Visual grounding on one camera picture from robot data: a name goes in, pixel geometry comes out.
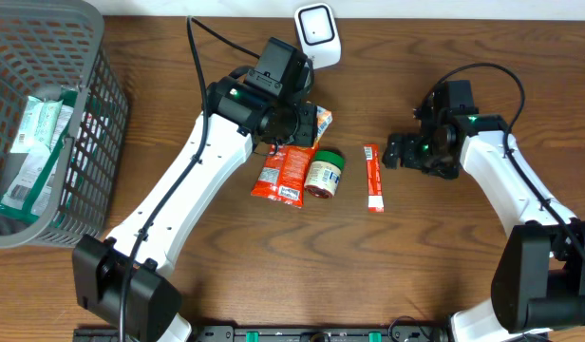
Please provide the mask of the green 3M gloves package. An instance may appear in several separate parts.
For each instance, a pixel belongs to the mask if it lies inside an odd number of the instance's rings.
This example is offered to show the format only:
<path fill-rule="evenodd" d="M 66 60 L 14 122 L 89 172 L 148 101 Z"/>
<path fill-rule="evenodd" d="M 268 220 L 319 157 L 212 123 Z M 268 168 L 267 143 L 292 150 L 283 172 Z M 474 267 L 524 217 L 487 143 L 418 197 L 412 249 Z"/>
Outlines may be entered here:
<path fill-rule="evenodd" d="M 14 178 L 6 182 L 6 190 L 0 197 L 0 217 L 24 223 L 35 222 L 47 208 L 64 137 L 74 111 L 78 93 L 64 90 L 53 101 L 62 101 L 62 109 L 52 139 L 51 151 L 33 149 L 29 153 L 10 153 L 21 157 L 22 163 L 14 168 Z"/>

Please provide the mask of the red stick packet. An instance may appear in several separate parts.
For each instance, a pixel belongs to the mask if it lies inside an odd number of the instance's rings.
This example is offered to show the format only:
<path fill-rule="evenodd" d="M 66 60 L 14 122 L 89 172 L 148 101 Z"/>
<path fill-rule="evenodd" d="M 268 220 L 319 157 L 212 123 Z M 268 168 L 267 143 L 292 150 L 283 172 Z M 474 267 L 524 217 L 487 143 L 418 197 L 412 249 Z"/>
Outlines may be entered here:
<path fill-rule="evenodd" d="M 383 213 L 385 211 L 380 162 L 377 144 L 365 144 L 363 146 L 368 178 L 368 209 L 370 212 Z"/>

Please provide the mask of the small orange packet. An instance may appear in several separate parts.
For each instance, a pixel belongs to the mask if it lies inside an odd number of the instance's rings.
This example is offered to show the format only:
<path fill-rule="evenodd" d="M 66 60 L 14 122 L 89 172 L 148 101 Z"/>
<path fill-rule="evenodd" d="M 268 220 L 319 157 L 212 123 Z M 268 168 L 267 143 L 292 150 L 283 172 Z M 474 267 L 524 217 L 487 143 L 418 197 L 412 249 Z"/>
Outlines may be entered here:
<path fill-rule="evenodd" d="M 324 133 L 327 131 L 328 127 L 332 123 L 333 117 L 332 117 L 332 113 L 329 110 L 327 110 L 321 106 L 318 106 L 316 108 L 316 119 L 317 119 L 317 132 L 316 132 L 316 137 L 314 140 L 315 146 L 317 146 L 319 144 L 320 139 L 322 138 L 322 136 L 324 135 Z"/>

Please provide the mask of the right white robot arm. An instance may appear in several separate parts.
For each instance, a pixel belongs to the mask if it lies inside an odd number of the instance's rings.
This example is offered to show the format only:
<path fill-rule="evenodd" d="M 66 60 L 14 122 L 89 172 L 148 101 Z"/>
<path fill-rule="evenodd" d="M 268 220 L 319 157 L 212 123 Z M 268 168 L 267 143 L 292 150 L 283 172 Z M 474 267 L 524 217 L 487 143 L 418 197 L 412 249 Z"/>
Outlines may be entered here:
<path fill-rule="evenodd" d="M 513 341 L 585 326 L 585 220 L 562 205 L 521 155 L 499 115 L 424 120 L 393 133 L 383 163 L 479 185 L 507 242 L 490 296 L 449 319 L 452 341 Z"/>

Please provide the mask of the pale green wipes pack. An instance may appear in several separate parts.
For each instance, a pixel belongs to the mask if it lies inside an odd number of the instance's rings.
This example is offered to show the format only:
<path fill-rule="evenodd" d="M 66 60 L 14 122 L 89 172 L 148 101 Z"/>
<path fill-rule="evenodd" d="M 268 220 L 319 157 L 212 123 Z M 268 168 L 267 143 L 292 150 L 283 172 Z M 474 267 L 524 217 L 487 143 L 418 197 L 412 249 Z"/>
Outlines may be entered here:
<path fill-rule="evenodd" d="M 33 149 L 53 149 L 52 139 L 63 102 L 41 100 L 28 96 L 23 118 L 15 135 L 10 153 L 29 153 Z"/>

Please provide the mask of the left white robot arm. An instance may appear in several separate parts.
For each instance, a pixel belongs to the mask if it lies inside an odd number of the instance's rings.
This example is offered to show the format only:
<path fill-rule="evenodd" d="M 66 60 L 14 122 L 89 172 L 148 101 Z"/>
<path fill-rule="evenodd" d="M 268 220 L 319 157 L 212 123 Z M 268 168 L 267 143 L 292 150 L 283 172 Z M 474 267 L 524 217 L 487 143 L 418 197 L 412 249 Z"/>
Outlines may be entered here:
<path fill-rule="evenodd" d="M 120 341 L 184 341 L 192 331 L 169 281 L 182 247 L 223 183 L 257 143 L 310 147 L 317 115 L 311 75 L 249 70 L 203 89 L 186 145 L 136 211 L 104 240 L 83 236 L 72 263 L 78 304 Z"/>

